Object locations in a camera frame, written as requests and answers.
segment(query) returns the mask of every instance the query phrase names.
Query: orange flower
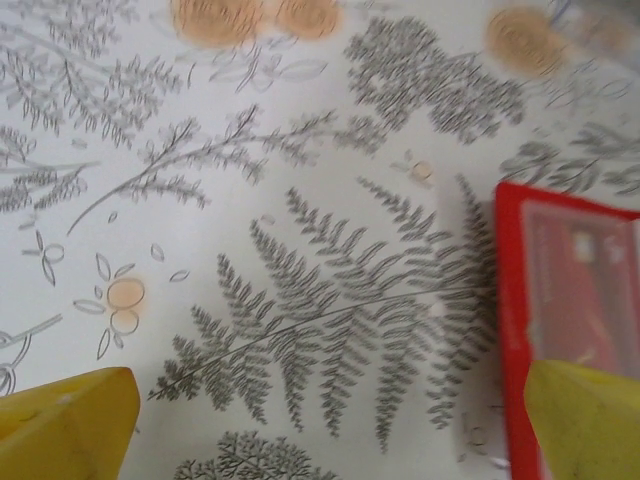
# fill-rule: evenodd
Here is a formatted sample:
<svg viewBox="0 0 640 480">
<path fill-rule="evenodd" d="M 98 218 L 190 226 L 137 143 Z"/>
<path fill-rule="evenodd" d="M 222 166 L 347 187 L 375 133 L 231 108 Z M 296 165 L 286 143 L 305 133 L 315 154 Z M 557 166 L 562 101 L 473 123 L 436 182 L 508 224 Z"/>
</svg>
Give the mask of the orange flower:
<svg viewBox="0 0 640 480">
<path fill-rule="evenodd" d="M 171 0 L 173 24 L 201 47 L 240 45 L 262 20 L 260 0 Z"/>
<path fill-rule="evenodd" d="M 278 27 L 308 40 L 331 35 L 341 19 L 334 0 L 283 0 L 276 14 Z"/>
</svg>

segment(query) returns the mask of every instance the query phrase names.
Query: plant sketch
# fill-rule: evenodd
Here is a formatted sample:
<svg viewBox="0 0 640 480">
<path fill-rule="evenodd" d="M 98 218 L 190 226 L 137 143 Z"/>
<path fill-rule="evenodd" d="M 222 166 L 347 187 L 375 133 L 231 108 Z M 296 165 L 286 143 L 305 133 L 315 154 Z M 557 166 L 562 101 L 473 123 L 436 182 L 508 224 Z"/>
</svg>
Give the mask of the plant sketch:
<svg viewBox="0 0 640 480">
<path fill-rule="evenodd" d="M 589 122 L 569 145 L 581 153 L 565 154 L 548 142 L 526 142 L 500 165 L 502 179 L 566 193 L 585 193 L 600 184 L 615 195 L 640 195 L 640 137 Z"/>
<path fill-rule="evenodd" d="M 392 5 L 377 1 L 338 3 L 344 10 L 353 10 L 365 20 L 374 12 L 382 14 L 394 9 Z M 323 18 L 316 16 L 316 21 Z M 150 18 L 161 33 L 173 39 L 179 38 L 165 11 L 154 12 Z M 314 18 L 310 16 L 306 21 L 313 22 Z M 289 32 L 258 34 L 242 45 L 189 49 L 179 54 L 176 62 L 191 65 L 188 86 L 195 68 L 206 66 L 211 71 L 210 82 L 237 84 L 236 93 L 246 87 L 264 93 L 277 81 L 302 83 L 312 80 L 327 67 L 328 62 L 318 58 L 286 60 L 285 56 L 294 53 L 292 49 L 299 40 L 304 39 Z"/>
<path fill-rule="evenodd" d="M 120 41 L 119 21 L 139 19 L 134 0 L 18 0 L 5 1 L 0 8 L 42 23 L 54 43 L 91 58 L 108 53 L 109 43 Z"/>
<path fill-rule="evenodd" d="M 429 365 L 428 415 L 437 428 L 448 426 L 461 375 L 496 335 L 490 230 L 467 181 L 457 180 L 466 210 L 459 242 L 435 229 L 435 212 L 360 180 L 391 215 L 399 252 L 390 251 L 386 241 L 364 241 L 375 232 L 322 214 L 291 189 L 289 212 L 314 257 L 287 247 L 253 221 L 250 235 L 275 296 L 256 291 L 227 255 L 219 255 L 219 285 L 231 324 L 194 306 L 199 339 L 175 336 L 177 357 L 165 361 L 165 374 L 149 399 L 203 393 L 214 408 L 225 410 L 239 398 L 266 424 L 263 405 L 272 393 L 273 366 L 281 372 L 294 426 L 303 430 L 303 401 L 316 387 L 327 429 L 337 437 L 342 417 L 356 405 L 351 390 L 359 378 L 375 375 L 375 432 L 386 452 L 408 386 Z M 438 304 L 443 313 L 436 311 Z M 377 372 L 370 367 L 374 358 L 380 359 Z M 310 385 L 313 374 L 322 379 L 317 386 Z"/>
<path fill-rule="evenodd" d="M 21 345 L 20 351 L 11 362 L 0 363 L 0 397 L 11 395 L 16 388 L 16 368 L 29 352 L 33 337 L 62 320 L 62 315 L 55 315 L 48 320 L 29 328 L 17 335 L 9 335 L 0 330 L 0 351 L 14 345 Z"/>
<path fill-rule="evenodd" d="M 82 171 L 95 162 L 45 165 L 31 157 L 37 147 L 18 130 L 0 127 L 0 174 L 14 175 L 13 183 L 0 188 L 0 213 L 32 207 L 35 212 L 82 195 L 87 183 Z"/>
<path fill-rule="evenodd" d="M 566 73 L 532 80 L 524 86 L 530 96 L 542 98 L 547 109 L 566 109 L 571 116 L 593 113 L 602 103 L 623 98 L 634 84 L 631 78 L 611 80 L 610 74 L 600 74 L 598 65 L 597 59 L 580 62 Z"/>
<path fill-rule="evenodd" d="M 21 105 L 32 130 L 40 125 L 59 135 L 69 122 L 131 148 L 163 97 L 181 84 L 159 57 L 144 63 L 136 55 L 103 66 L 0 21 L 0 93 L 9 109 Z"/>
<path fill-rule="evenodd" d="M 138 329 L 140 325 L 140 308 L 146 296 L 146 288 L 142 281 L 135 277 L 135 263 L 129 263 L 113 271 L 109 260 L 101 253 L 96 253 L 96 268 L 102 280 L 95 285 L 95 299 L 78 299 L 73 301 L 76 310 L 89 315 L 109 315 L 109 326 L 104 329 L 96 358 L 100 360 L 113 343 L 117 348 L 124 348 L 124 337 Z"/>
<path fill-rule="evenodd" d="M 373 18 L 344 52 L 353 64 L 350 89 L 357 104 L 373 106 L 390 131 L 429 107 L 435 130 L 455 134 L 465 145 L 493 137 L 503 121 L 522 121 L 520 84 L 487 73 L 478 53 L 450 56 L 437 42 L 436 33 L 416 18 Z"/>
<path fill-rule="evenodd" d="M 87 207 L 69 228 L 70 234 L 82 219 L 96 207 L 115 195 L 146 200 L 151 195 L 168 195 L 181 203 L 194 202 L 204 208 L 210 199 L 200 188 L 200 181 L 190 181 L 184 175 L 166 178 L 162 172 L 170 168 L 236 168 L 246 180 L 258 182 L 263 175 L 265 155 L 277 152 L 294 165 L 313 163 L 317 153 L 311 150 L 324 140 L 339 147 L 352 147 L 365 153 L 375 152 L 384 142 L 384 133 L 367 117 L 352 117 L 344 129 L 336 126 L 333 112 L 303 115 L 282 128 L 260 134 L 256 132 L 260 110 L 252 105 L 229 117 L 223 135 L 203 136 L 200 125 L 189 118 L 159 132 L 161 142 L 149 140 L 139 156 L 144 168 L 133 177 L 112 188 Z"/>
<path fill-rule="evenodd" d="M 55 287 L 56 274 L 53 270 L 53 266 L 64 259 L 64 247 L 58 243 L 45 245 L 42 234 L 38 230 L 36 230 L 36 247 L 37 248 L 23 250 L 22 254 L 31 257 L 38 257 L 40 259 L 40 264 L 42 265 L 44 278 L 46 278 L 47 281 Z"/>
<path fill-rule="evenodd" d="M 339 480 L 332 472 L 311 465 L 311 457 L 286 437 L 268 440 L 258 432 L 226 432 L 219 454 L 207 461 L 185 460 L 174 480 Z"/>
</svg>

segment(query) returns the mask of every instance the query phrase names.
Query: leaf drawing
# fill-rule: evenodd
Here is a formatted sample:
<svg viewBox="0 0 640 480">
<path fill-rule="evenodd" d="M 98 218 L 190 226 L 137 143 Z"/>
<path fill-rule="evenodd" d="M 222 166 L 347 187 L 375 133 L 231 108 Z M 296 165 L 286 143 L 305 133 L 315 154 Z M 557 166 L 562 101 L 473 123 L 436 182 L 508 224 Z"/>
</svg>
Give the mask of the leaf drawing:
<svg viewBox="0 0 640 480">
<path fill-rule="evenodd" d="M 66 17 L 67 27 L 77 12 L 71 4 L 68 8 L 65 15 L 71 16 Z M 84 8 L 95 10 L 95 6 Z M 96 132 L 102 139 L 108 137 L 116 146 L 131 148 L 136 133 L 158 113 L 163 97 L 180 90 L 180 78 L 158 57 L 147 63 L 135 56 L 129 62 L 100 65 L 74 51 L 90 36 L 89 32 L 95 32 L 95 24 L 88 24 L 87 30 L 79 33 L 85 38 L 77 41 L 55 33 L 60 31 L 57 28 L 50 25 L 54 38 L 47 40 L 22 27 L 0 22 L 7 39 L 0 47 L 0 87 L 7 107 L 21 105 L 23 117 L 31 120 L 32 129 L 40 125 L 59 135 L 60 127 L 69 123 L 74 129 Z M 112 31 L 109 27 L 98 37 L 106 41 Z M 67 45 L 60 46 L 61 41 Z M 100 48 L 93 47 L 94 57 L 99 56 Z"/>
<path fill-rule="evenodd" d="M 107 311 L 103 305 L 93 300 L 74 300 L 73 306 L 81 312 L 88 313 L 90 315 L 102 315 Z"/>
<path fill-rule="evenodd" d="M 400 130 L 416 110 L 429 107 L 437 132 L 470 144 L 495 136 L 503 121 L 517 125 L 524 118 L 521 85 L 487 73 L 477 53 L 449 56 L 416 18 L 374 17 L 344 54 L 353 63 L 356 102 L 373 106 L 387 130 Z"/>
<path fill-rule="evenodd" d="M 276 128 L 269 133 L 259 134 L 256 132 L 259 115 L 258 106 L 252 105 L 229 118 L 224 135 L 207 140 L 201 140 L 200 125 L 194 118 L 161 129 L 159 145 L 149 140 L 139 152 L 143 162 L 140 173 L 115 186 L 88 206 L 72 223 L 68 234 L 95 208 L 116 195 L 134 202 L 150 196 L 167 195 L 179 203 L 193 202 L 199 208 L 206 207 L 210 199 L 201 188 L 201 181 L 189 180 L 184 175 L 170 178 L 162 176 L 163 172 L 172 168 L 233 168 L 239 170 L 247 181 L 256 183 L 263 176 L 265 155 L 278 153 L 293 165 L 313 164 L 318 156 L 313 149 L 326 140 L 333 141 L 339 147 L 355 148 L 365 153 L 375 152 L 385 140 L 384 132 L 366 117 L 351 118 L 347 126 L 341 129 L 336 125 L 337 118 L 333 112 L 304 115 L 293 121 L 287 131 Z M 14 210 L 24 208 L 28 202 L 28 195 L 23 189 L 16 187 L 7 191 L 6 200 L 0 190 L 0 211 L 3 204 L 6 204 L 7 210 Z"/>
<path fill-rule="evenodd" d="M 151 245 L 151 258 L 157 262 L 164 262 L 164 250 L 157 243 Z"/>
<path fill-rule="evenodd" d="M 226 432 L 217 446 L 216 457 L 182 462 L 174 480 L 339 480 L 334 473 L 313 467 L 311 457 L 286 437 L 268 440 L 255 431 Z"/>
<path fill-rule="evenodd" d="M 100 360 L 107 353 L 109 345 L 111 344 L 111 329 L 105 328 L 102 337 L 100 337 L 100 343 L 98 343 L 98 353 L 96 359 Z"/>
<path fill-rule="evenodd" d="M 15 175 L 12 185 L 0 189 L 0 212 L 44 210 L 87 190 L 81 173 L 93 164 L 41 164 L 32 159 L 36 147 L 35 140 L 18 130 L 0 127 L 0 174 Z M 73 171 L 61 174 L 65 170 Z"/>
<path fill-rule="evenodd" d="M 547 142 L 526 142 L 515 157 L 502 162 L 502 178 L 565 193 L 586 193 L 602 185 L 615 195 L 640 194 L 640 138 L 589 122 L 570 146 L 580 154 L 564 153 Z"/>
<path fill-rule="evenodd" d="M 299 248 L 251 222 L 249 235 L 271 286 L 255 288 L 220 255 L 219 286 L 231 321 L 223 324 L 194 306 L 199 337 L 176 335 L 175 358 L 165 361 L 149 399 L 204 394 L 224 410 L 239 398 L 266 424 L 264 402 L 281 394 L 302 431 L 306 399 L 317 391 L 327 429 L 337 437 L 344 416 L 357 408 L 355 387 L 363 377 L 376 378 L 374 430 L 386 452 L 410 385 L 426 376 L 428 418 L 447 426 L 463 372 L 487 351 L 496 328 L 490 231 L 469 183 L 457 180 L 465 207 L 460 240 L 437 228 L 434 212 L 360 179 L 390 215 L 400 251 L 289 190 Z M 301 253 L 304 243 L 312 256 Z M 277 372 L 282 392 L 274 391 Z"/>
<path fill-rule="evenodd" d="M 179 283 L 184 282 L 189 277 L 189 270 L 178 270 L 176 273 L 171 275 L 169 281 L 171 283 Z"/>
</svg>

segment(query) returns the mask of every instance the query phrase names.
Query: fern frond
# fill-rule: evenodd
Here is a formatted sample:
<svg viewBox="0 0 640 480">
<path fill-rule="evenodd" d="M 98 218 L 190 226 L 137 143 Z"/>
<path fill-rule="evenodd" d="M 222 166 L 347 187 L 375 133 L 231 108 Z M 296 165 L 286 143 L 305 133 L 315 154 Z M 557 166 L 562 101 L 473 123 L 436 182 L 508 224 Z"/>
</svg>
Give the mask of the fern frond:
<svg viewBox="0 0 640 480">
<path fill-rule="evenodd" d="M 275 300 L 265 301 L 266 290 L 252 296 L 251 282 L 245 283 L 241 276 L 236 277 L 235 270 L 226 255 L 218 255 L 218 276 L 218 284 L 227 299 L 233 317 L 233 329 L 238 338 L 243 340 L 263 338 L 280 324 L 281 316 L 275 317 L 267 326 L 263 324 L 263 320 L 276 304 Z"/>
<path fill-rule="evenodd" d="M 318 341 L 321 334 L 319 328 L 304 327 L 283 331 L 269 341 L 269 351 L 273 352 L 282 369 L 289 415 L 299 431 L 304 428 L 302 401 L 312 367 L 318 363 L 313 354 L 321 349 Z"/>
<path fill-rule="evenodd" d="M 287 192 L 289 211 L 296 215 L 296 223 L 304 225 L 303 235 L 312 235 L 309 243 L 317 245 L 317 255 L 330 257 L 324 261 L 328 267 L 339 271 L 333 274 L 344 288 L 344 297 L 348 300 L 371 301 L 379 300 L 385 290 L 381 284 L 389 289 L 393 286 L 384 282 L 384 275 L 402 259 L 402 254 L 390 255 L 376 259 L 377 254 L 387 246 L 386 242 L 376 242 L 366 248 L 360 255 L 355 255 L 366 228 L 358 228 L 344 238 L 348 220 L 333 222 L 333 215 L 327 214 L 318 218 L 318 209 L 309 209 L 306 201 L 295 189 Z"/>
<path fill-rule="evenodd" d="M 320 281 L 320 269 L 307 271 L 306 259 L 265 233 L 258 222 L 251 222 L 251 237 L 265 261 L 281 303 L 283 316 L 295 321 L 322 315 L 340 296 L 333 282 Z"/>
<path fill-rule="evenodd" d="M 328 357 L 322 365 L 328 368 L 322 371 L 326 379 L 321 385 L 325 390 L 322 408 L 331 435 L 338 437 L 343 410 L 351 397 L 349 389 L 357 384 L 356 378 L 364 375 L 362 367 L 369 364 L 366 352 L 376 350 L 378 332 L 376 318 L 364 307 L 351 308 L 323 326 L 327 332 L 323 337 L 324 353 Z"/>
<path fill-rule="evenodd" d="M 414 298 L 386 302 L 376 316 L 382 338 L 383 366 L 376 397 L 376 437 L 383 452 L 389 447 L 393 420 L 404 401 L 408 386 L 419 375 L 418 365 L 427 360 L 433 350 L 433 327 L 429 325 L 426 308 Z"/>
</svg>

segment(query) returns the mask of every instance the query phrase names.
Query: printed tablecloth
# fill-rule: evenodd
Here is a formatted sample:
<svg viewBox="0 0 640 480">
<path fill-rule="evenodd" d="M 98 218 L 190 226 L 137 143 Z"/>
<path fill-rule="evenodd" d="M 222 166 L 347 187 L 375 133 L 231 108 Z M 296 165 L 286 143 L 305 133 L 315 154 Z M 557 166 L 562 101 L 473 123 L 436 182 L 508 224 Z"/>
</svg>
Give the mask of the printed tablecloth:
<svg viewBox="0 0 640 480">
<path fill-rule="evenodd" d="M 0 5 L 0 395 L 131 367 L 125 480 L 507 477 L 492 190 L 638 206 L 634 76 L 495 2 Z"/>
</svg>

